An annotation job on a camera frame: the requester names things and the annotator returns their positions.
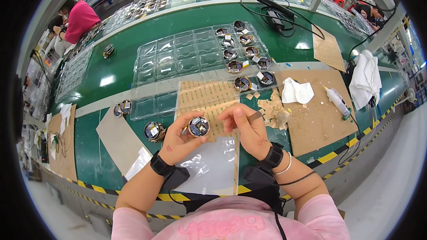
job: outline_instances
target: bangle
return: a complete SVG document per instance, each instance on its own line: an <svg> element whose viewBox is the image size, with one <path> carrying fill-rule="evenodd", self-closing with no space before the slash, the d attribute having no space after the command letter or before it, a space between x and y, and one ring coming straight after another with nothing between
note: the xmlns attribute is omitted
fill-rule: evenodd
<svg viewBox="0 0 427 240"><path fill-rule="evenodd" d="M273 175L279 175L279 174L285 173L289 168L291 168L291 165L292 165L292 155L291 155L291 152L288 152L288 154L289 154L289 165L288 165L288 167L284 171L281 171L280 173L273 173L272 172Z"/></svg>

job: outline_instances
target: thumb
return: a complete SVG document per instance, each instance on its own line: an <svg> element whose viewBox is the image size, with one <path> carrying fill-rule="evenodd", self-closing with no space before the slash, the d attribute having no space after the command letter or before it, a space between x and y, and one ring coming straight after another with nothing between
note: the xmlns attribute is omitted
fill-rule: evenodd
<svg viewBox="0 0 427 240"><path fill-rule="evenodd" d="M250 133L254 131L251 125L248 122L248 118L243 113L241 108L236 108L233 110L234 122L239 127L241 133Z"/></svg>
<svg viewBox="0 0 427 240"><path fill-rule="evenodd" d="M188 141L187 143L184 144L184 148L188 151L193 151L195 150L197 147L200 147L202 144L204 144L205 142L207 142L207 139L209 138L209 136L203 136L203 137L196 137L193 138L193 140Z"/></svg>

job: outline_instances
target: white fan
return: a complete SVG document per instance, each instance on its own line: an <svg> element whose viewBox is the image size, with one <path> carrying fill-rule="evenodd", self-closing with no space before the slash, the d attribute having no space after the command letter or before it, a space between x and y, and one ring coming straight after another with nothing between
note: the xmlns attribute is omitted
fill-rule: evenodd
<svg viewBox="0 0 427 240"><path fill-rule="evenodd" d="M414 89L413 88L409 88L408 90L408 96L405 98L405 99L403 99L402 101L400 101L399 103L397 103L392 109L393 109L393 112L395 111L395 107L396 106L398 106L398 105L400 105L400 104L402 104L403 102L405 102L406 100L408 100L409 102L411 102L411 103L414 103L416 100L417 100L417 98L415 97L415 91L414 91Z"/></svg>

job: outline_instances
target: person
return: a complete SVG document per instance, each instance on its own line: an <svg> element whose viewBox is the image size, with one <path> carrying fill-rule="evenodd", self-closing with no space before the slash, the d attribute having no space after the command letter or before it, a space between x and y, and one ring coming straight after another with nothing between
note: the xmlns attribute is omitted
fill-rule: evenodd
<svg viewBox="0 0 427 240"><path fill-rule="evenodd" d="M261 117L248 122L248 117L255 113L248 106L237 103L226 108L218 119L223 122L227 133L238 128L242 146L261 161L266 158L272 144L267 139ZM179 163L207 141L207 136L191 139L188 134L181 135L189 120L203 114L199 111L183 113L168 128L158 153L165 163ZM165 178L158 175L149 162L124 185L118 196L111 239L350 239L348 228L319 175L313 174L313 170L298 159L283 153L280 164L272 169L277 174L273 176L278 184L294 182L308 175L299 182L280 186L295 200L295 217L298 220L276 217L267 202L241 194L210 200L197 209L187 208L191 213L169 224L155 236L148 225L146 213L154 204Z"/></svg>
<svg viewBox="0 0 427 240"><path fill-rule="evenodd" d="M91 6L83 1L67 0L58 14L68 19L67 32L61 31L60 26L54 26L53 30L61 39L72 44L77 44L83 34L101 22Z"/></svg>
<svg viewBox="0 0 427 240"><path fill-rule="evenodd" d="M53 48L55 49L55 52L60 55L63 56L65 53L65 50L67 50L68 47L70 47L72 45L72 43L67 42L66 40L63 40L54 30L53 28L56 27L60 27L63 23L63 19L62 16L57 15L56 17L54 17L49 25L47 26L47 28L50 31L50 35L53 35L54 37L56 37L56 41L55 41L55 45L53 46Z"/></svg>
<svg viewBox="0 0 427 240"><path fill-rule="evenodd" d="M377 6L358 4L355 9L371 24L372 29L375 31L384 26L383 22L376 21L377 19L384 18L384 13Z"/></svg>

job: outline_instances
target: pile of paper scraps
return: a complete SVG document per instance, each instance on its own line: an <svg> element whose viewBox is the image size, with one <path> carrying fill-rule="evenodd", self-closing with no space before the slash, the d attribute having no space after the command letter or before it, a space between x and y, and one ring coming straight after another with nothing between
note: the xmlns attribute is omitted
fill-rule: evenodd
<svg viewBox="0 0 427 240"><path fill-rule="evenodd" d="M288 109L288 111L286 111L283 107L277 89L273 89L270 100L258 100L258 106L261 108L259 112L263 114L265 126L278 128L280 130L288 129L286 123L290 119L291 110Z"/></svg>

